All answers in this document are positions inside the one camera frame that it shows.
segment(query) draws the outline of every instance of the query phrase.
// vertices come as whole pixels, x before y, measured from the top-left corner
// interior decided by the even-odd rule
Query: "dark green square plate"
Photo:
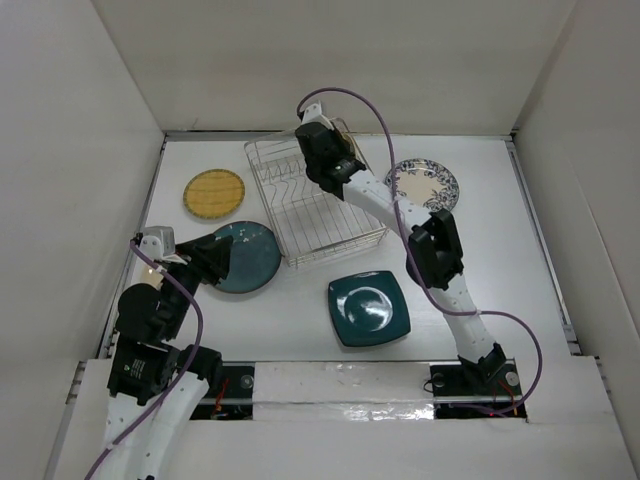
[[[346,347],[371,347],[411,331],[400,285],[388,271],[358,273],[329,284],[329,313]]]

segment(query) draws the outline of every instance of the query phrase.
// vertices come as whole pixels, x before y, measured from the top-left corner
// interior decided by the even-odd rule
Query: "screw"
[[[251,375],[243,375],[240,378],[240,386],[242,388],[251,388],[251,387],[253,387],[253,377]]]
[[[520,377],[518,377],[518,374],[516,372],[507,372],[507,374],[504,376],[504,379],[511,387],[515,387],[520,383]]]

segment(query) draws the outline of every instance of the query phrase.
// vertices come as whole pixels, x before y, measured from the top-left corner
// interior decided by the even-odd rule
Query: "yellow plate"
[[[202,172],[184,189],[182,201],[199,218],[214,219],[229,215],[244,199],[244,182],[229,170]]]

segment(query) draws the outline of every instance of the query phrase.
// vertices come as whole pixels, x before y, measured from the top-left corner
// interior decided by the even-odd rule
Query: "metal dish rack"
[[[348,133],[343,120],[332,121]],[[367,165],[353,143],[356,155]],[[307,178],[304,157],[292,130],[247,142],[245,152],[289,266],[374,247],[386,235],[388,229],[376,218],[323,192]]]

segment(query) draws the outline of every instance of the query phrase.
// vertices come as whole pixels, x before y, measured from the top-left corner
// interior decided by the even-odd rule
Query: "white floral plate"
[[[458,203],[460,187],[456,177],[433,160],[412,158],[395,166],[398,194],[432,212],[442,208],[452,210]],[[384,179],[391,186],[391,171]]]

